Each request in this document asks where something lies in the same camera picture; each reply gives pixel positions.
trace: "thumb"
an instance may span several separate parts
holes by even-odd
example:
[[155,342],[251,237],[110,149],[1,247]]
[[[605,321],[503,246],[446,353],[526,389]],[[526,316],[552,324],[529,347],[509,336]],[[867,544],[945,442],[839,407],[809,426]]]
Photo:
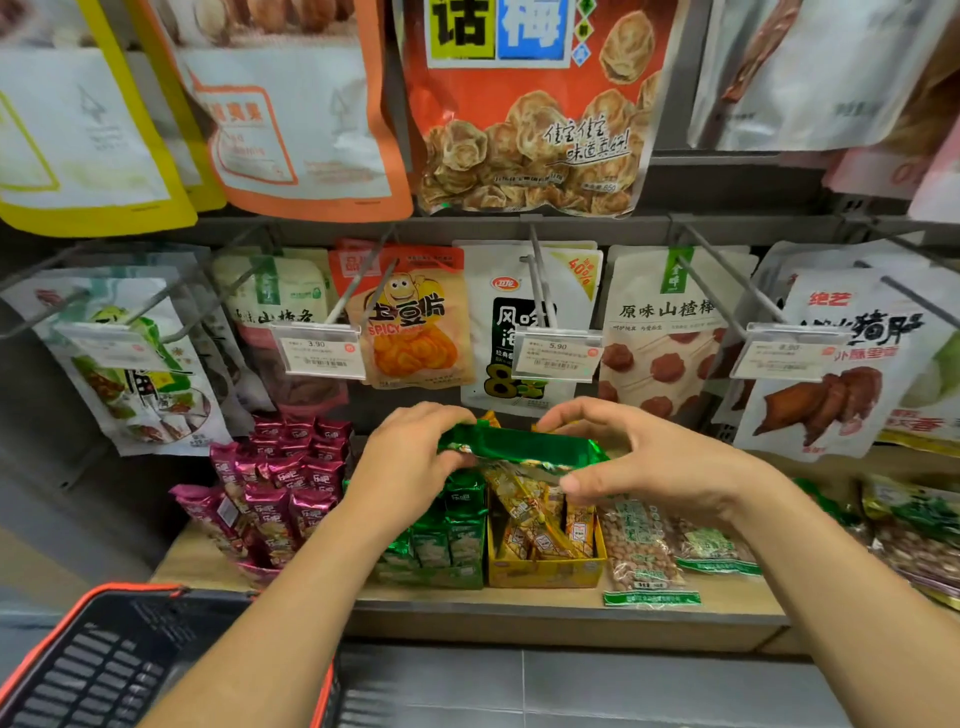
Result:
[[577,499],[618,496],[635,491],[638,486],[636,465],[631,467],[628,459],[622,457],[590,465],[560,479],[564,493]]
[[446,480],[447,476],[453,471],[459,471],[461,468],[472,468],[476,463],[477,459],[473,455],[446,449],[437,454],[433,469],[441,480]]

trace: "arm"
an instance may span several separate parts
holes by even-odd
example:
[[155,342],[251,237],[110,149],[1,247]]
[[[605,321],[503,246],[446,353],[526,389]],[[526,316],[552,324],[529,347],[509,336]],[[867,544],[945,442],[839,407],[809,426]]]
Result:
[[353,601],[397,534],[421,516],[446,477],[471,464],[437,454],[468,410],[422,402],[371,435],[343,502],[276,582],[147,714],[140,728],[302,728],[309,725]]
[[854,725],[956,725],[960,623],[775,468],[633,407],[588,398],[555,407],[539,429],[629,447],[564,477],[574,502],[631,493],[747,541]]

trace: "snack box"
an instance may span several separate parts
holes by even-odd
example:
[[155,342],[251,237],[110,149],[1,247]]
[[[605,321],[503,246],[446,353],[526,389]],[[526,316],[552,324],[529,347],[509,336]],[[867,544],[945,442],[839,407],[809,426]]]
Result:
[[497,589],[593,589],[607,563],[600,521],[594,516],[592,559],[511,561],[496,558],[492,519],[487,519],[487,555],[490,560],[490,586]]
[[376,580],[381,584],[408,587],[435,587],[441,589],[483,589],[483,559],[461,567],[439,569],[404,569],[377,564],[373,568]]

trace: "orange snack bag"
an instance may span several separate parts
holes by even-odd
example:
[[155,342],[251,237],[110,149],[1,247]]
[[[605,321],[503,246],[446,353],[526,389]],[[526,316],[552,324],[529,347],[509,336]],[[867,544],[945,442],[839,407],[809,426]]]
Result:
[[[353,0],[133,0],[215,129],[228,202],[320,222],[413,211],[382,109],[384,8]],[[152,49],[146,48],[148,54]]]
[[405,0],[401,55],[425,147],[413,140],[425,158],[423,210],[628,214],[686,8],[687,0]]
[[[337,293],[343,295],[368,250],[330,253]],[[396,267],[376,302],[371,297],[392,261]],[[364,311],[372,304],[370,318]],[[375,389],[444,389],[473,381],[473,352],[464,252],[439,246],[384,248],[347,303],[363,326],[367,384]]]

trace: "price label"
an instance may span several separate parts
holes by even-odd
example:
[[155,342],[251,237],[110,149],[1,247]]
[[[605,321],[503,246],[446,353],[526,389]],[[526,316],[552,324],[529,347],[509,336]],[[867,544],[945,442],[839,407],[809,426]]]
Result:
[[820,381],[836,353],[837,347],[822,343],[752,341],[732,377]]
[[603,354],[602,332],[517,327],[514,378],[593,381]]
[[55,329],[105,369],[170,371],[153,344],[122,324],[63,323]]
[[365,379],[360,328],[345,324],[271,324],[288,374]]

